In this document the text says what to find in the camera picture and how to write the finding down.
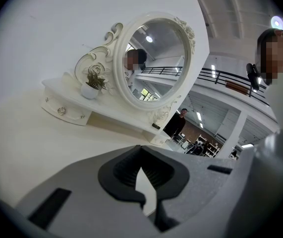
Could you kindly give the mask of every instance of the round mirror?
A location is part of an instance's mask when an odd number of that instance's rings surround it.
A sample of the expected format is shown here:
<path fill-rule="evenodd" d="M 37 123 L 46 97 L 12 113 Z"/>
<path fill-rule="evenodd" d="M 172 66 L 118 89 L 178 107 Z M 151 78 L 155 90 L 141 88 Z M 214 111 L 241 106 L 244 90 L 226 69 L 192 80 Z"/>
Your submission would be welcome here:
<path fill-rule="evenodd" d="M 154 102 L 176 84 L 182 74 L 185 47 L 180 29 L 167 20 L 141 25 L 123 54 L 125 82 L 135 98 Z"/>

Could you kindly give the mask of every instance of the black railing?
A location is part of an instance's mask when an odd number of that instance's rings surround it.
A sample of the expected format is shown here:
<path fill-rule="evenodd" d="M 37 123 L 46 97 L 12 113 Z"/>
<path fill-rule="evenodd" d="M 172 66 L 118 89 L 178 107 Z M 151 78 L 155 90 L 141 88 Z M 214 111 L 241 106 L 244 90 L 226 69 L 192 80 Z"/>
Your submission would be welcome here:
<path fill-rule="evenodd" d="M 181 66 L 177 66 L 177 67 L 166 66 L 166 67 L 146 67 L 141 73 L 180 76 L 181 72 L 182 72 Z M 215 84 L 224 85 L 225 87 L 229 87 L 229 85 L 226 84 L 226 82 L 229 84 L 234 83 L 234 85 L 238 87 L 242 87 L 246 91 L 246 94 L 248 94 L 249 97 L 257 99 L 258 101 L 269 106 L 269 104 L 265 101 L 266 100 L 265 97 L 262 95 L 264 93 L 264 90 L 266 90 L 267 88 L 263 85 L 259 85 L 259 90 L 257 92 L 254 92 L 250 80 L 248 78 L 221 70 L 202 68 L 198 76 L 198 79 L 203 79 L 205 81 L 210 81 Z"/>
<path fill-rule="evenodd" d="M 146 67 L 141 73 L 144 74 L 159 74 L 159 75 L 170 75 L 180 76 L 182 72 L 182 66 L 166 66 L 166 67 Z"/>

